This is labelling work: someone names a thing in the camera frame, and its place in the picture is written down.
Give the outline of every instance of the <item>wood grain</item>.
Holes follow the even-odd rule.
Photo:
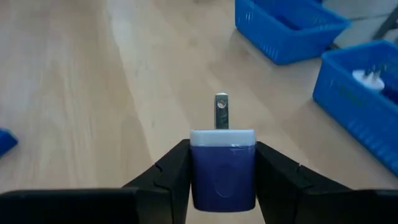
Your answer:
[[[0,192],[120,187],[189,129],[232,128],[349,187],[397,179],[313,101],[320,60],[278,67],[234,27],[233,0],[0,0]],[[262,223],[255,210],[187,223]]]

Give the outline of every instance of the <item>blue basket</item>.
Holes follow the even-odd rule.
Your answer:
[[[349,21],[313,1],[235,0],[235,24],[281,65],[321,55]]]
[[[398,47],[375,41],[327,52],[322,59],[313,99],[398,175],[398,102],[366,89],[352,76],[356,69],[383,67],[385,90],[394,91],[397,99]]]

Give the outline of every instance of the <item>basket rim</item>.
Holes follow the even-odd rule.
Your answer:
[[[362,49],[362,48],[368,48],[368,47],[374,47],[377,45],[386,45],[389,47],[392,47],[395,51],[397,51],[398,54],[398,46],[386,41],[386,40],[374,40],[372,42],[366,43],[366,44],[360,44],[360,45],[355,45],[352,47],[347,47],[345,49],[338,49],[338,50],[331,50],[329,52],[325,52],[322,54],[322,63],[329,63],[332,67],[337,69],[340,73],[348,77],[349,82],[358,87],[361,88],[365,91],[367,91],[372,97],[378,99],[379,101],[382,102],[384,106],[386,106],[389,110],[393,111],[395,114],[398,114],[398,105],[393,103],[391,100],[388,100],[386,97],[382,96],[381,94],[375,92],[375,91],[368,91],[364,86],[362,86],[360,83],[358,83],[343,66],[341,66],[339,63],[337,63],[331,56],[334,55],[339,55],[339,54],[345,54],[346,52],[349,52],[354,49]]]

